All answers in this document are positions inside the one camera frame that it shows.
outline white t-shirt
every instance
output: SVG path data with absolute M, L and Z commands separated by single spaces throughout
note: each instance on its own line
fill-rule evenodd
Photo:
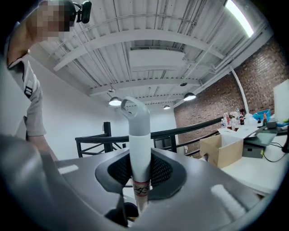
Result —
M 13 33 L 11 33 L 5 45 L 4 58 L 6 61 L 12 35 Z M 26 139 L 26 135 L 41 136 L 46 133 L 42 120 L 42 90 L 39 81 L 33 73 L 28 56 L 29 51 L 23 57 L 7 66 L 8 71 L 31 101 L 27 115 L 23 118 L 16 134 L 16 136 L 23 139 Z

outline cardboard box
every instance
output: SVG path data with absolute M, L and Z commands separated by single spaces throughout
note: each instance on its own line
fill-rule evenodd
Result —
M 208 154 L 208 162 L 224 168 L 242 158 L 243 141 L 259 128 L 252 126 L 240 127 L 237 132 L 229 129 L 218 129 L 220 135 L 200 140 L 200 155 Z
M 217 135 L 200 140 L 200 154 L 207 153 L 208 162 L 218 168 L 226 167 L 241 159 L 243 139 L 231 135 Z

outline white table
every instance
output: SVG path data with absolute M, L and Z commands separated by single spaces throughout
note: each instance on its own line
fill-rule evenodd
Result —
M 277 142 L 283 146 L 286 138 L 286 135 L 276 136 L 272 142 Z M 279 147 L 273 145 L 269 145 L 265 150 L 265 156 L 272 161 L 280 159 L 283 154 Z M 255 193 L 266 196 L 276 192 L 279 188 L 287 171 L 288 160 L 288 154 L 275 163 L 267 161 L 264 157 L 262 159 L 242 157 L 222 170 L 250 187 Z

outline white ceiling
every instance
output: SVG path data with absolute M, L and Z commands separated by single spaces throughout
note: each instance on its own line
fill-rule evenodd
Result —
M 91 2 L 88 24 L 75 23 L 68 39 L 41 46 L 57 62 L 55 71 L 64 67 L 88 89 L 88 95 L 106 105 L 111 97 L 132 96 L 161 106 L 175 104 L 187 92 L 199 93 L 266 27 L 244 0 L 235 2 L 255 31 L 251 38 L 225 9 L 224 0 Z M 184 52 L 183 66 L 131 70 L 130 50 L 171 48 Z M 188 84 L 180 87 L 182 82 Z

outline white pole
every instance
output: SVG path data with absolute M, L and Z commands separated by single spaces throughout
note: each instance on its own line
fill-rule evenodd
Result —
M 230 65 L 230 69 L 231 69 L 231 72 L 233 73 L 233 75 L 234 75 L 234 77 L 235 77 L 235 79 L 237 81 L 237 84 L 238 84 L 238 86 L 240 88 L 240 91 L 241 91 L 241 94 L 242 94 L 242 98 L 243 98 L 243 101 L 244 101 L 244 105 L 245 105 L 245 111 L 246 111 L 246 114 L 247 114 L 247 113 L 249 113 L 249 107 L 248 107 L 248 104 L 247 104 L 245 92 L 243 90 L 243 87 L 242 87 L 242 85 L 240 83 L 240 80 L 239 80 L 235 70 L 233 69 L 233 67 L 231 65 Z

